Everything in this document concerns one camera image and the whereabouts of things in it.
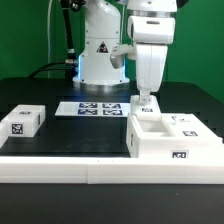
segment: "white box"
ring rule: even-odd
[[[158,120],[128,116],[127,145],[132,158],[216,159],[222,138],[193,114],[161,114]]]
[[[0,148],[4,145],[8,139],[7,125],[0,123]]]
[[[8,136],[33,137],[45,120],[45,106],[18,105],[3,120]]]

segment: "small white cube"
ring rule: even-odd
[[[45,106],[18,105],[3,120],[8,136],[33,137],[45,120]]]
[[[0,123],[0,148],[4,145],[7,139],[8,139],[7,125],[4,123]]]

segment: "table surface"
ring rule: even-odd
[[[0,81],[0,119],[18,104],[46,105],[34,138],[10,138],[0,156],[129,157],[126,118],[54,116],[60,101],[126,102],[130,89],[100,94],[65,80]],[[224,105],[195,85],[163,83],[156,94],[164,113],[193,113],[224,136]],[[1,184],[1,223],[224,223],[223,185]]]

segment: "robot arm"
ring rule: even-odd
[[[177,11],[176,0],[119,0],[127,4],[129,14],[127,31],[133,41],[132,46],[115,48],[112,63],[124,53],[136,60],[136,81],[140,96],[133,96],[133,105],[151,104],[150,92],[158,91],[164,71],[167,45],[173,42],[175,19],[172,13]]]

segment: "green backdrop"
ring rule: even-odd
[[[48,4],[49,0],[1,0],[0,79],[27,76],[47,63]],[[223,0],[190,0],[177,12],[175,41],[169,47],[164,80],[194,83],[224,102],[223,12]],[[80,53],[83,49],[83,11],[71,12],[71,17],[75,49]],[[51,37],[52,60],[66,58],[58,0],[54,0],[52,7]],[[127,75],[135,79],[133,61],[127,62]]]

